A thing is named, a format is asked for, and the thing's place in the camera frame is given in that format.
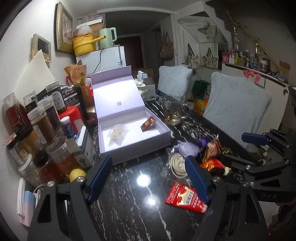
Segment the white tea bag pouch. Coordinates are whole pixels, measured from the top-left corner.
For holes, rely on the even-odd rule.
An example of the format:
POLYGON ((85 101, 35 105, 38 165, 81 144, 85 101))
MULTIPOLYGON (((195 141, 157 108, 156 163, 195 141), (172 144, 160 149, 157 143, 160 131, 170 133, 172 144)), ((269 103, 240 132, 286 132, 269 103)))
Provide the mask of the white tea bag pouch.
POLYGON ((114 144, 121 146, 125 136, 127 135, 127 132, 128 128, 125 125, 114 125, 108 134, 108 137, 110 138, 109 146, 114 144))

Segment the small brown candy packet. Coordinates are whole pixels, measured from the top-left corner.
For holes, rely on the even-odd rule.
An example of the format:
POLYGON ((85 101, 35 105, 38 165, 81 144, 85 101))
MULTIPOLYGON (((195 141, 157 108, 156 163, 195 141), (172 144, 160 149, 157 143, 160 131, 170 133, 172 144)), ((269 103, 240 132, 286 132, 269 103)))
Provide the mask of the small brown candy packet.
POLYGON ((154 125, 154 122, 155 122, 155 119, 152 116, 150 116, 140 127, 142 132, 145 132, 149 128, 151 128, 154 125))

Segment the black printed box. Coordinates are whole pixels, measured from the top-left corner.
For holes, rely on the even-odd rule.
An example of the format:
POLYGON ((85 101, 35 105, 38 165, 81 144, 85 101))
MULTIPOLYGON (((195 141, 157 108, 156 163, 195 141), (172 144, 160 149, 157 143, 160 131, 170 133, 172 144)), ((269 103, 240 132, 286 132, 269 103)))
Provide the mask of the black printed box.
POLYGON ((64 99, 65 105, 69 106, 76 106, 79 108, 81 116, 84 118, 87 117, 86 107, 82 95, 82 91, 80 87, 74 86, 60 86, 60 90, 62 93, 62 97, 64 99))

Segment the far light blue chair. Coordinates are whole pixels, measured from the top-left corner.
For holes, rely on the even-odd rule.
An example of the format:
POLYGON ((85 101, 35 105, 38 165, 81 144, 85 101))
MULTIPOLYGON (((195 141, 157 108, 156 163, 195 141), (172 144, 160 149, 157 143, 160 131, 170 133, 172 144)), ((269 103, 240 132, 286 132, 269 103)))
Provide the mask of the far light blue chair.
POLYGON ((193 70, 183 65, 161 66, 159 68, 158 90, 167 95, 185 97, 192 75, 193 70))

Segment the blue white carton box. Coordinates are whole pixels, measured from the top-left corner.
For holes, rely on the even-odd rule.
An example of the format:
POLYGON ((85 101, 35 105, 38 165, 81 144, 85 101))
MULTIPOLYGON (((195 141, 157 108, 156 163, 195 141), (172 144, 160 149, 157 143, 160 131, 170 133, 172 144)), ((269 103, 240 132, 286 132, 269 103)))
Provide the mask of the blue white carton box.
POLYGON ((94 165, 93 151, 94 143, 88 133, 86 126, 82 126, 75 140, 76 146, 73 156, 83 169, 91 168, 94 165))

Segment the glass mug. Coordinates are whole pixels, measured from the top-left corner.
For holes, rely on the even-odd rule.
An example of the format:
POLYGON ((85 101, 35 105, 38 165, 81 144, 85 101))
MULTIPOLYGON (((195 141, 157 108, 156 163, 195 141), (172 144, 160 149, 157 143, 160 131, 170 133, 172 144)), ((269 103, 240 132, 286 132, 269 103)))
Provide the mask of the glass mug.
POLYGON ((191 107, 179 95, 165 95, 163 97, 163 109, 165 123, 172 126, 180 124, 191 112, 191 107))

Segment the red green snack packet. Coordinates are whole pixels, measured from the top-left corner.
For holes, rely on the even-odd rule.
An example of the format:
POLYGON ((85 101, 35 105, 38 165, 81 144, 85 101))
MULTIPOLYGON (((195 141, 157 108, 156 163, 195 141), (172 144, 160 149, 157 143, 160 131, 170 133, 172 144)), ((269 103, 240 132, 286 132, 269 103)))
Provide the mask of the red green snack packet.
POLYGON ((219 171, 224 171, 223 172, 223 175, 224 176, 227 176, 231 173, 231 168, 229 167, 226 167, 222 164, 221 161, 219 161, 218 159, 216 158, 213 158, 213 159, 208 159, 207 161, 205 161, 204 163, 201 163, 200 164, 200 167, 201 168, 204 168, 206 169, 207 171, 209 172, 214 172, 216 170, 219 170, 219 171))

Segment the yellow lemon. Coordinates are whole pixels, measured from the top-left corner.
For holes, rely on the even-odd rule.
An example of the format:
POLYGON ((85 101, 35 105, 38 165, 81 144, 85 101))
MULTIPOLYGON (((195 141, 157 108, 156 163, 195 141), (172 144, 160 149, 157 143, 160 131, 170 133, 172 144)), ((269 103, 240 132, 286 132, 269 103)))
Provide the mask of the yellow lemon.
POLYGON ((69 175, 70 182, 73 182, 75 179, 77 179, 80 176, 85 177, 86 172, 83 171, 82 169, 73 169, 69 175))

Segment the white foam sheet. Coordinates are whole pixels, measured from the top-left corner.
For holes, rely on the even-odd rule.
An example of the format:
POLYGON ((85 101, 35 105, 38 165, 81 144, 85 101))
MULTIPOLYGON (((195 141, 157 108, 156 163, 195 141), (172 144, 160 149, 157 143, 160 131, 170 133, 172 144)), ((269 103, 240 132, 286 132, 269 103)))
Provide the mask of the white foam sheet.
POLYGON ((45 87, 56 81, 49 70, 43 52, 40 50, 30 61, 23 75, 16 84, 14 93, 18 102, 23 104, 23 97, 34 91, 39 94, 45 87))

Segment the brown cereal snack bag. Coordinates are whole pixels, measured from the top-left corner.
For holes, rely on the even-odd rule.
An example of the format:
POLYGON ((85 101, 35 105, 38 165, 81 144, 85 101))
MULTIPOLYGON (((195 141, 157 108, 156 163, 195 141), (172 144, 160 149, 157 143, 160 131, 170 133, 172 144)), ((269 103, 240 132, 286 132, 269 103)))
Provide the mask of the brown cereal snack bag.
POLYGON ((218 138, 214 138, 206 145, 202 163, 229 153, 231 153, 231 150, 229 148, 223 147, 218 138))

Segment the wall intercom panel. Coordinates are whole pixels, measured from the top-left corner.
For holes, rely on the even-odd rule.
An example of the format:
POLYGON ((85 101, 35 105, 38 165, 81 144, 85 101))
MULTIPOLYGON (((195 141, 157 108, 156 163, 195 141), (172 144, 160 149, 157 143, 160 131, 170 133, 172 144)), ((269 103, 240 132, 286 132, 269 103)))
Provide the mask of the wall intercom panel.
POLYGON ((51 63, 51 43, 38 34, 34 34, 31 39, 31 60, 41 51, 46 62, 51 63))

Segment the light blue chair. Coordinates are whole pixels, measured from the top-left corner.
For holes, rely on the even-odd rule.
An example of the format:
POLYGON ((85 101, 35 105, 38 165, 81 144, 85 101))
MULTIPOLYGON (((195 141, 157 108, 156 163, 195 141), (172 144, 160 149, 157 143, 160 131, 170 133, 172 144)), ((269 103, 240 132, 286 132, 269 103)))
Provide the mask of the light blue chair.
POLYGON ((247 149, 250 144, 241 136, 244 132, 257 133, 271 99, 267 90, 245 77, 214 72, 203 117, 247 149))
POLYGON ((192 75, 193 70, 183 65, 161 66, 159 68, 158 90, 167 95, 185 97, 192 75))

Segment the brown paper snack bag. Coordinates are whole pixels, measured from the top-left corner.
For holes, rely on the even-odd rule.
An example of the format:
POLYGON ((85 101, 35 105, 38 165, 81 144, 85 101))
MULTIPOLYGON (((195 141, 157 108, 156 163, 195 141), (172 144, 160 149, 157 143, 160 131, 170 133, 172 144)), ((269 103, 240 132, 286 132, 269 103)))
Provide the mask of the brown paper snack bag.
POLYGON ((83 64, 71 64, 64 67, 64 71, 70 82, 75 87, 79 87, 81 89, 85 107, 92 108, 94 106, 93 97, 88 85, 85 82, 87 66, 83 64))

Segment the purple sachet with tassel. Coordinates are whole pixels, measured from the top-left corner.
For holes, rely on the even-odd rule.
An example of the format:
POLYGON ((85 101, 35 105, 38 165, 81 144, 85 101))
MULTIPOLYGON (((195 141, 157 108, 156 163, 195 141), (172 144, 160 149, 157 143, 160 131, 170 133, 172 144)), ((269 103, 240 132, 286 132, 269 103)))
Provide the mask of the purple sachet with tassel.
POLYGON ((195 145, 191 142, 178 141, 177 145, 174 146, 174 151, 180 153, 184 157, 197 157, 201 150, 207 147, 207 144, 208 141, 205 138, 202 138, 198 145, 195 145))

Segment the lavender gift box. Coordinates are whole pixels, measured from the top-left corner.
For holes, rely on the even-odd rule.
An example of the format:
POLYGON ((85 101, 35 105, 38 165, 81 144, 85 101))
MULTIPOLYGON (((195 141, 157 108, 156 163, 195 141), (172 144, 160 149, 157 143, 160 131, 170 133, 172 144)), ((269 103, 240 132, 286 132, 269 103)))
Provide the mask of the lavender gift box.
POLYGON ((117 165, 165 148, 171 143, 171 131, 142 100, 132 77, 131 66, 89 75, 98 119, 100 154, 110 155, 117 165), (142 132, 141 125, 152 116, 154 125, 142 132), (125 125, 127 135, 121 146, 109 146, 108 134, 114 125, 125 125))

